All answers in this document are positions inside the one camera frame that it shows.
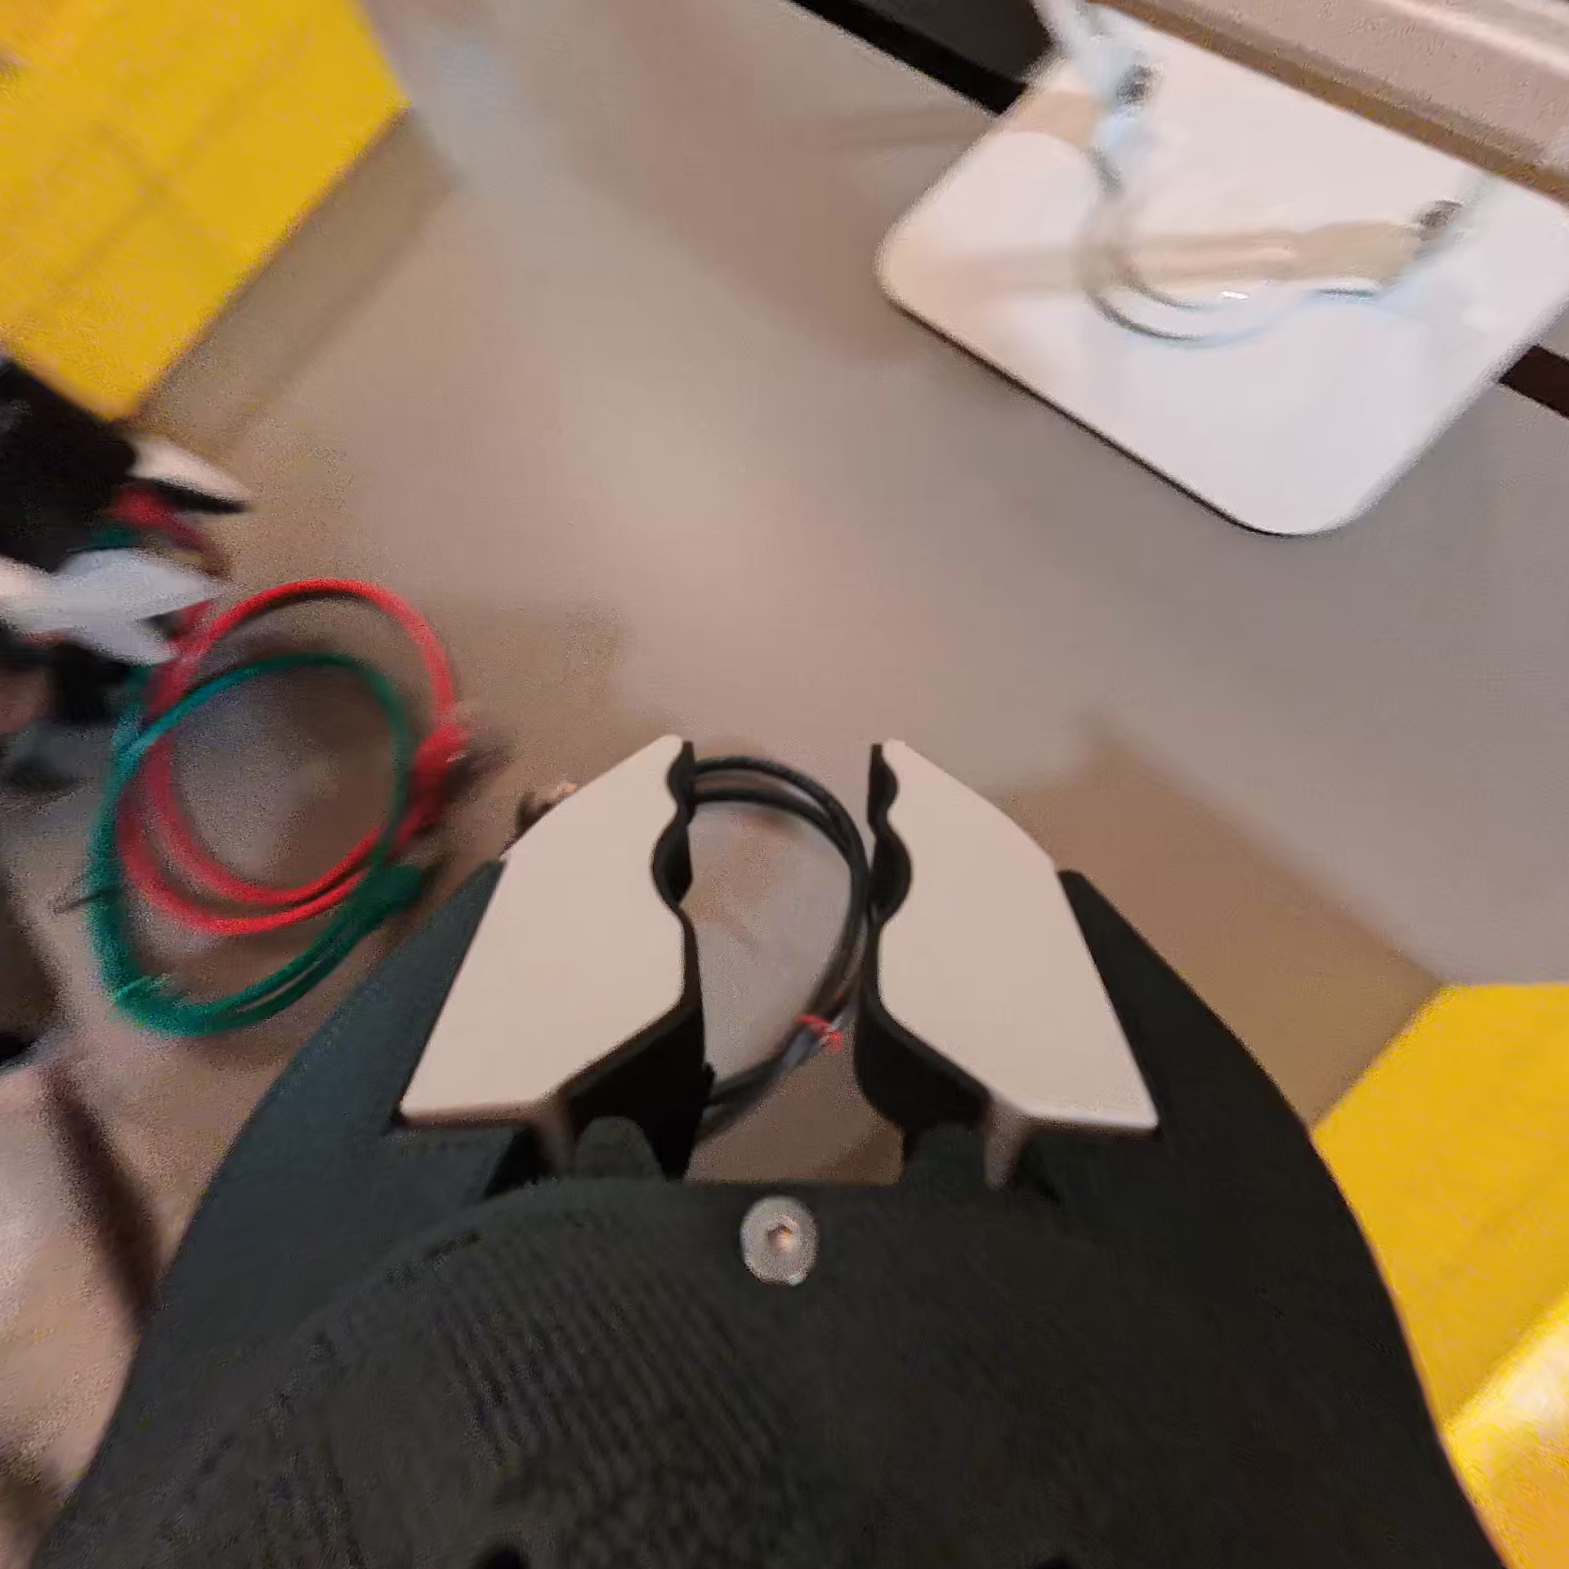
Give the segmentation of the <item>white metal stand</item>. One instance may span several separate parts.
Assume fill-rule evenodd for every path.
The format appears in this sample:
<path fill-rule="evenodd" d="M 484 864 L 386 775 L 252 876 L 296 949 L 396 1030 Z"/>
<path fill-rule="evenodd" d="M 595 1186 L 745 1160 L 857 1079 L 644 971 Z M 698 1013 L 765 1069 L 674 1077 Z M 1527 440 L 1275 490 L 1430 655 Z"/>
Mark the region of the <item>white metal stand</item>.
<path fill-rule="evenodd" d="M 1358 520 L 1566 317 L 1566 204 L 1113 3 L 889 229 L 914 322 L 1226 520 Z"/>

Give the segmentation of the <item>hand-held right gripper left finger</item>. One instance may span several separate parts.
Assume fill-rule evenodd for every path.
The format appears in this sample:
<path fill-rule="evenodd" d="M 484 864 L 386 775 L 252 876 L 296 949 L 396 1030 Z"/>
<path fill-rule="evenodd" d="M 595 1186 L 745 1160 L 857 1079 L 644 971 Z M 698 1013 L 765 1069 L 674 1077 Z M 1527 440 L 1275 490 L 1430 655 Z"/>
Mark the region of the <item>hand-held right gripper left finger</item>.
<path fill-rule="evenodd" d="M 662 735 L 505 850 L 401 1121 L 526 1131 L 549 1167 L 602 1119 L 685 1173 L 713 1087 L 690 829 L 696 753 Z"/>

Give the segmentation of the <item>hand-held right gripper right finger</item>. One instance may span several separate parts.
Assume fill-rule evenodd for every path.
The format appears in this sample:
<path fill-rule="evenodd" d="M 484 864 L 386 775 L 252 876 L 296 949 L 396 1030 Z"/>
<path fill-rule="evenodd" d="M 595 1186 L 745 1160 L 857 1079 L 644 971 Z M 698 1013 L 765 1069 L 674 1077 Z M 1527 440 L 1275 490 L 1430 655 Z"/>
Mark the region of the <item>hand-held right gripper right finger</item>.
<path fill-rule="evenodd" d="M 902 740 L 873 745 L 853 1070 L 904 1167 L 933 1136 L 1010 1180 L 1041 1134 L 1151 1141 L 1161 1113 L 1049 851 Z"/>

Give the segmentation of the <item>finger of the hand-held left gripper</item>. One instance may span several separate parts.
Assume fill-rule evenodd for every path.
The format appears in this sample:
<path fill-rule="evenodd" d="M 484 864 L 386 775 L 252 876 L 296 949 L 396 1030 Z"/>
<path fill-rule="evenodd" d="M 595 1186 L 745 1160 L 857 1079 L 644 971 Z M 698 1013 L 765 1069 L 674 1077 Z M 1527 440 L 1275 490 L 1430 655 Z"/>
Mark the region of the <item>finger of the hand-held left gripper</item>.
<path fill-rule="evenodd" d="M 173 642 L 154 623 L 218 595 L 218 578 L 144 549 L 82 552 L 54 572 L 2 559 L 8 632 L 31 642 L 69 642 L 116 662 L 169 662 Z"/>
<path fill-rule="evenodd" d="M 249 511 L 253 497 L 240 480 L 173 441 L 129 441 L 128 480 L 180 511 Z"/>

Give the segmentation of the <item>large yellow plastic bin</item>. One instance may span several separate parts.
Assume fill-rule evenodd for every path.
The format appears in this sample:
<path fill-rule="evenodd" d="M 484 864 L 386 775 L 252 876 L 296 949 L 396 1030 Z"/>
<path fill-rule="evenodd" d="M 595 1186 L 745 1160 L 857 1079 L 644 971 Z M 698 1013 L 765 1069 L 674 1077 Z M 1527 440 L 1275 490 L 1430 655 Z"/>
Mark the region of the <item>large yellow plastic bin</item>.
<path fill-rule="evenodd" d="M 2 337 L 110 422 L 409 109 L 361 3 L 5 2 Z"/>
<path fill-rule="evenodd" d="M 1568 1564 L 1568 987 L 1438 990 L 1313 1131 L 1507 1566 Z"/>

